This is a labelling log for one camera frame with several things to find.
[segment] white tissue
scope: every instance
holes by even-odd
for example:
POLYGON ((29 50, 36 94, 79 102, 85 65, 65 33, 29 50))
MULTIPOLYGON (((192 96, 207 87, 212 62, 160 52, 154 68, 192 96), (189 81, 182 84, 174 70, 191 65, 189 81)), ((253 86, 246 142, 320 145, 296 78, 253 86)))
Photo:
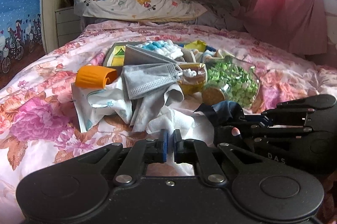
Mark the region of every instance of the white tissue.
POLYGON ((191 172, 190 165, 186 163, 176 164, 174 162, 174 140, 173 131, 180 129, 182 137, 191 134, 194 127, 194 119, 168 106, 163 106, 158 116, 151 120, 146 126, 148 134, 158 133, 161 129, 168 132, 167 159, 166 164, 174 167, 179 175, 186 175, 191 172))
POLYGON ((194 127, 194 119, 168 106, 163 106, 158 117, 151 120, 146 126, 146 132, 153 134, 160 132, 161 129, 167 129, 169 134, 175 129, 189 130, 194 127))

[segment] gray face mask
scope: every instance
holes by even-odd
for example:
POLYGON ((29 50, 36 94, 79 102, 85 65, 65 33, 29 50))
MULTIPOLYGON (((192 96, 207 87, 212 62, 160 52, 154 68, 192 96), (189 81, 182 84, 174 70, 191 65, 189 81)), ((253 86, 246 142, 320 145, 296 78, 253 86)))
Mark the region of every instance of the gray face mask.
POLYGON ((172 63, 125 65, 122 75, 129 99, 134 100, 148 96, 160 87, 177 82, 182 75, 182 70, 172 63))
POLYGON ((138 99, 136 110, 130 123, 130 125, 134 126, 132 132, 144 131, 149 121, 157 117, 164 105, 169 106, 183 100, 183 92, 177 83, 169 87, 159 88, 151 95, 138 99))
POLYGON ((136 47, 134 45, 126 45, 124 55, 124 65, 140 65, 140 64, 159 64, 173 63, 176 61, 160 55, 154 51, 136 47))

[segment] orange bottle cap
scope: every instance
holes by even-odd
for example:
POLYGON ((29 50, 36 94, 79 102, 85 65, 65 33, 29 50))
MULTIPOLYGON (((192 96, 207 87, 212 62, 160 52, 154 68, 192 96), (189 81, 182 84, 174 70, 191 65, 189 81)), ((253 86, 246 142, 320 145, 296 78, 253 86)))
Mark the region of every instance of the orange bottle cap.
POLYGON ((118 78, 117 70, 105 66, 85 65, 77 72, 75 85, 80 88, 104 88, 118 78))

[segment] glass jar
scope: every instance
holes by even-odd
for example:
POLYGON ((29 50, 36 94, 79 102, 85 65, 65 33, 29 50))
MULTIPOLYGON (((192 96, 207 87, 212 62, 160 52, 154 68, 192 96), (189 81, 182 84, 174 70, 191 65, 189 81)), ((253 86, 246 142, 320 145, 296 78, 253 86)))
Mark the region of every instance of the glass jar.
POLYGON ((204 63, 184 63, 179 64, 179 66, 183 71, 190 69, 195 72, 193 77, 187 77, 183 74, 181 80, 178 81, 183 94, 187 96, 202 91, 203 85, 207 81, 206 65, 204 63))
POLYGON ((253 64, 226 56, 207 60, 206 68, 208 80, 203 86, 203 103, 215 105, 231 100, 243 108, 251 107, 260 88, 253 64))

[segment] metal screw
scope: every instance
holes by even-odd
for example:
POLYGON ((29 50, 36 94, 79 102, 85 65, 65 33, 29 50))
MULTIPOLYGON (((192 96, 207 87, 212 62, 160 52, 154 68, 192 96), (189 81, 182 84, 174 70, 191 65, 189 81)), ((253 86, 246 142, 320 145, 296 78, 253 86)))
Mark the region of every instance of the metal screw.
POLYGON ((132 181, 131 175, 118 175, 116 176, 116 181, 119 183, 129 183, 132 181))
POLYGON ((167 181, 165 181, 165 184, 167 186, 174 186, 176 183, 174 181, 167 180, 167 181))
POLYGON ((214 183, 221 183, 225 181, 225 178, 222 175, 214 174, 214 175, 209 175, 208 180, 214 183))

